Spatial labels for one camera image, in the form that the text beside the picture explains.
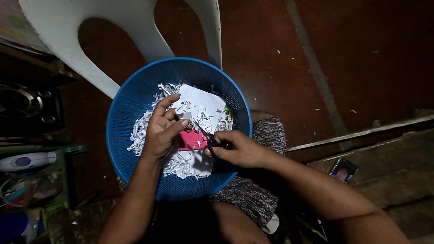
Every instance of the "electrical cord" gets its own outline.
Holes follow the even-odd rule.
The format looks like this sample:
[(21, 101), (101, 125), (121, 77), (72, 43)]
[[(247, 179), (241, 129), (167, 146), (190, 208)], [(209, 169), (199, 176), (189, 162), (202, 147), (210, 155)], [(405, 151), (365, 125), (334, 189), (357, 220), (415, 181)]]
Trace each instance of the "electrical cord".
[(11, 206), (14, 206), (14, 207), (22, 208), (22, 207), (24, 207), (24, 205), (18, 205), (18, 204), (12, 203), (12, 202), (8, 201), (8, 200), (3, 196), (3, 193), (2, 193), (2, 191), (3, 191), (3, 187), (4, 187), (8, 182), (10, 182), (10, 180), (12, 180), (12, 179), (7, 179), (7, 180), (6, 180), (5, 182), (3, 182), (3, 184), (0, 186), (0, 198), (3, 199), (4, 202), (6, 202), (5, 204), (0, 205), (0, 208), (3, 207), (3, 206), (6, 206), (6, 205), (11, 205)]

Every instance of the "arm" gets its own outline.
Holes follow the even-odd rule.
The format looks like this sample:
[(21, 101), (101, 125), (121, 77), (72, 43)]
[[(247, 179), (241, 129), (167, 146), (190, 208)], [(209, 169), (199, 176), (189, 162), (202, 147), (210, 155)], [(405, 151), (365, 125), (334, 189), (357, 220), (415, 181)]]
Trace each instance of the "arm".
[(346, 243), (410, 243), (378, 206), (347, 184), (265, 148), (239, 131), (216, 132), (233, 150), (213, 147), (220, 158), (244, 168), (264, 168), (285, 179), (288, 188), (321, 218), (336, 223)]
[(189, 120), (176, 120), (175, 109), (168, 106), (179, 94), (161, 100), (149, 119), (146, 142), (125, 193), (108, 218), (98, 243), (135, 243), (146, 232), (160, 178), (161, 163), (169, 153), (173, 139), (191, 129)]

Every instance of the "blue container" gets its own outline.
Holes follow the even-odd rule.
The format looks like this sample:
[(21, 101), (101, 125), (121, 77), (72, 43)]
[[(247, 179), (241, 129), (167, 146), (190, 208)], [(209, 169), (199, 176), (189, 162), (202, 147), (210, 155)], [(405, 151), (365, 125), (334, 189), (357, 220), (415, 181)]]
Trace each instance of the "blue container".
[[(233, 111), (235, 129), (252, 137), (252, 119), (246, 98), (235, 82), (221, 69), (205, 61), (175, 57), (152, 62), (139, 69), (122, 85), (108, 112), (106, 141), (108, 153), (118, 176), (126, 183), (137, 164), (138, 157), (127, 147), (131, 145), (130, 133), (138, 118), (152, 110), (153, 95), (161, 93), (160, 83), (185, 83), (203, 91), (218, 92)], [(160, 176), (157, 201), (182, 201), (201, 198), (218, 192), (237, 175), (237, 168), (230, 163), (214, 164), (207, 178), (181, 179), (176, 175)]]

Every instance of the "white plastic chair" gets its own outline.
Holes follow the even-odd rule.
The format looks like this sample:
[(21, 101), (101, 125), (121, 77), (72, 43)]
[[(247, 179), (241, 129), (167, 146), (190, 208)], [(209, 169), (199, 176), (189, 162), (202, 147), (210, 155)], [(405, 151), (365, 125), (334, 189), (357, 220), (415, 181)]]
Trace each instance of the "white plastic chair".
[[(217, 0), (184, 0), (199, 17), (209, 62), (222, 68), (220, 11)], [(78, 40), (80, 24), (90, 17), (109, 20), (133, 39), (150, 63), (174, 57), (154, 21), (157, 0), (20, 0), (30, 25), (44, 44), (65, 64), (114, 98), (119, 85), (83, 52)]]

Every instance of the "black scissors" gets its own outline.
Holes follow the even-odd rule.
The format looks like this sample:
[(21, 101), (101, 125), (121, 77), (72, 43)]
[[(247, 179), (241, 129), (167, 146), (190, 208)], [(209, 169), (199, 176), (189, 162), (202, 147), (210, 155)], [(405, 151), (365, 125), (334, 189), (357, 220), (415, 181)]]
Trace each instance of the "black scissors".
[(205, 138), (207, 139), (207, 144), (208, 144), (208, 149), (210, 150), (212, 156), (215, 159), (219, 159), (220, 158), (217, 156), (217, 154), (214, 152), (213, 147), (220, 147), (220, 144), (214, 139), (214, 135), (207, 133), (204, 129), (201, 128), (201, 126), (199, 125), (199, 123), (196, 122), (195, 119), (194, 123), (199, 127), (199, 129), (202, 131), (203, 135), (205, 136)]

